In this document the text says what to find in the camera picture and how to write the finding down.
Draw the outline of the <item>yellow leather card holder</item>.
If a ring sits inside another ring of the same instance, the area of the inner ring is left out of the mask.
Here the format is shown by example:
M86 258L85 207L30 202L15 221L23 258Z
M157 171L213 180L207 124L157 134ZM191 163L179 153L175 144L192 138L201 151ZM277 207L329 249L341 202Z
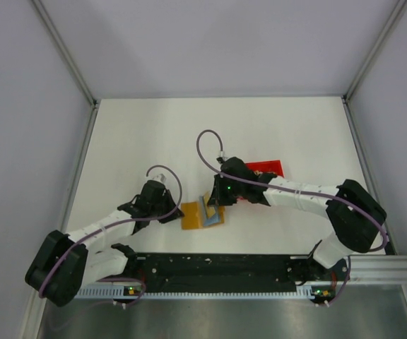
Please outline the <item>yellow leather card holder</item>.
M207 191L203 196L194 202L183 203L181 211L184 217L181 219L181 228L183 230L207 229L225 222L224 206L208 206L210 194Z

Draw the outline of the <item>red plastic card bin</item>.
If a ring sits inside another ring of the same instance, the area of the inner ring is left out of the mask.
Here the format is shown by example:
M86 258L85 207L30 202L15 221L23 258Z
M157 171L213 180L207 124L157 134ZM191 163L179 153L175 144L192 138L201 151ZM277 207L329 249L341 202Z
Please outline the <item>red plastic card bin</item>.
M283 167L280 160L268 160L268 161L261 161L261 162L247 162L246 166L256 172L259 173L272 173L276 176L284 177Z

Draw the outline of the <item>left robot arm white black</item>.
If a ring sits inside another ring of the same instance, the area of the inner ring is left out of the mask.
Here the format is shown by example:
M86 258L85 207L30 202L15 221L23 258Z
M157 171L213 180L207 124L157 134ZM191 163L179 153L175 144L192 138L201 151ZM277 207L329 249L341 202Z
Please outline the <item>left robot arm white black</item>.
M152 221L165 224L184 217L178 202L158 179L149 179L141 192L108 216L70 233L50 232L25 274L25 282L58 307L78 291L118 275L130 280L137 274L134 251L122 240Z

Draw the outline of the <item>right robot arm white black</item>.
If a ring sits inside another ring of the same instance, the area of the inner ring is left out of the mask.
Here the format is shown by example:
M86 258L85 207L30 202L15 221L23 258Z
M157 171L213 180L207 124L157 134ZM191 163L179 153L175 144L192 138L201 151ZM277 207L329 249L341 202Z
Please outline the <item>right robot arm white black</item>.
M387 213L355 180L338 186L293 182L273 172L256 172L238 157L219 157L208 206L252 204L285 206L327 219L332 231L309 255L307 271L315 279L329 275L334 266L353 253L367 253L377 237L387 237Z

